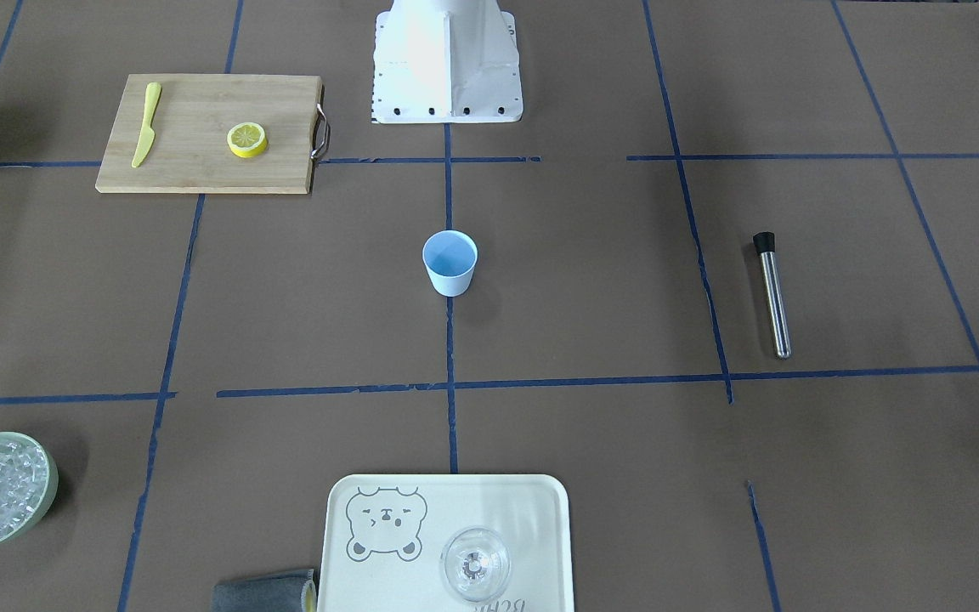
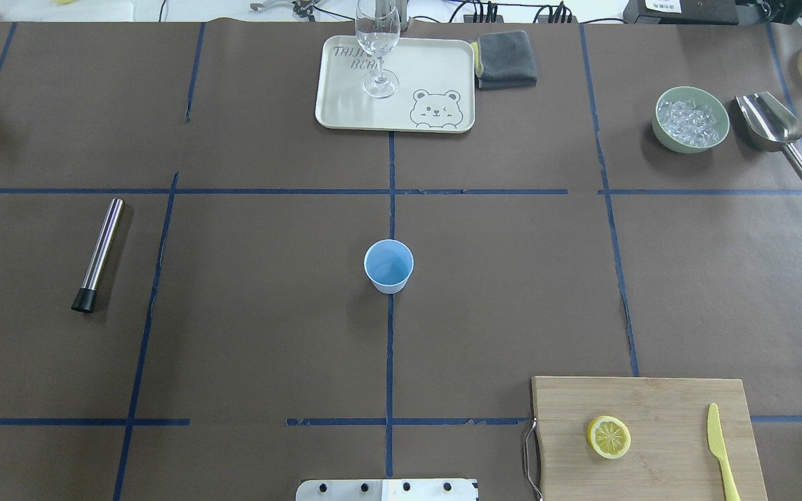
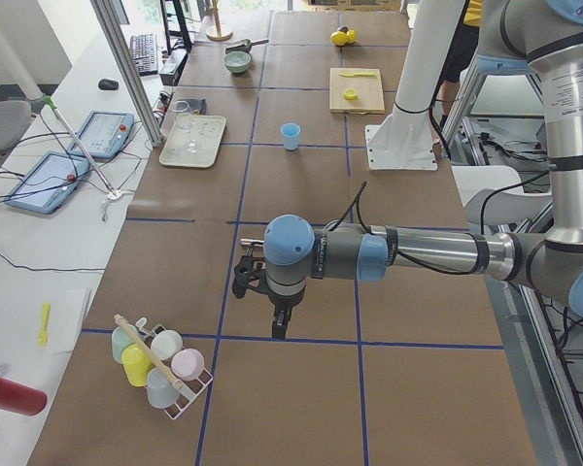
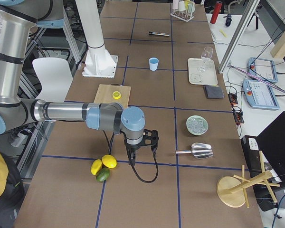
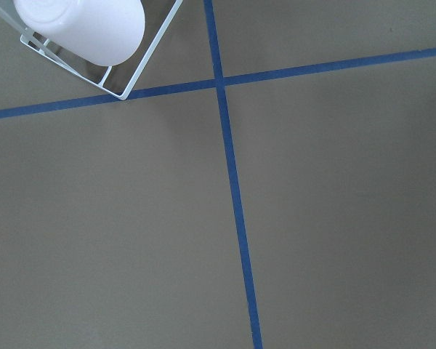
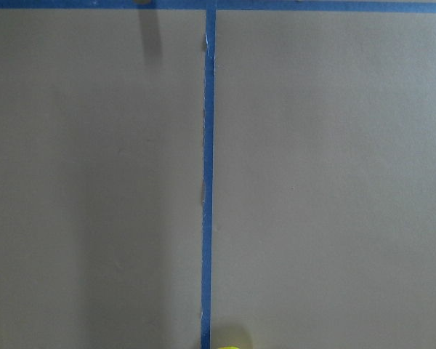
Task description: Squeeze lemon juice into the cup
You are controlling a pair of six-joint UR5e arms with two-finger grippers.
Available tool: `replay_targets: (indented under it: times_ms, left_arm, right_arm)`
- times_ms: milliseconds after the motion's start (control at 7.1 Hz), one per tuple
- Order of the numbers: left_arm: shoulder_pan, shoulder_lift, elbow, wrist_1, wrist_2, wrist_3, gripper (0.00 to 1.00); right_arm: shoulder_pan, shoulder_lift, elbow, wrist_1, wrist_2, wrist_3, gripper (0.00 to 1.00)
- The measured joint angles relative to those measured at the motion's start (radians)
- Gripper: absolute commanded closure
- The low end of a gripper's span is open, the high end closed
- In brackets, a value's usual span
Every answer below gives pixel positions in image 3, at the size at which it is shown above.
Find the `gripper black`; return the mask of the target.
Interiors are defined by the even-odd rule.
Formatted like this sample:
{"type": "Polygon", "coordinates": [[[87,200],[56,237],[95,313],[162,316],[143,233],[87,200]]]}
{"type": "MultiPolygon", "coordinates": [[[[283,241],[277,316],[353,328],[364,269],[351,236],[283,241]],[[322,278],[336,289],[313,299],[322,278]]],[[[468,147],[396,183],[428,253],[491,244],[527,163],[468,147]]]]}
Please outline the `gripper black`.
{"type": "Polygon", "coordinates": [[[305,284],[281,285],[270,283],[269,300],[274,305],[274,315],[271,325],[272,337],[285,340],[290,321],[290,312],[303,299],[305,284]]]}

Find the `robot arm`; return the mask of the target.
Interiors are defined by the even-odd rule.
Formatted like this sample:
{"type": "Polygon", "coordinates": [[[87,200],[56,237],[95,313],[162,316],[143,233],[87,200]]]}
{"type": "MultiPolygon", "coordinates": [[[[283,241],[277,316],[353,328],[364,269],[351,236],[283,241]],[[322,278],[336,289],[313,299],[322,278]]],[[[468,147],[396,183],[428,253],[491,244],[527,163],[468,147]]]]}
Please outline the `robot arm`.
{"type": "Polygon", "coordinates": [[[375,282],[392,265],[487,274],[583,316],[583,1],[488,1],[479,46],[494,71],[522,59],[541,79],[553,227],[479,236],[347,222],[315,229],[279,216],[265,230],[261,272],[275,338],[285,337],[308,278],[375,282]]]}

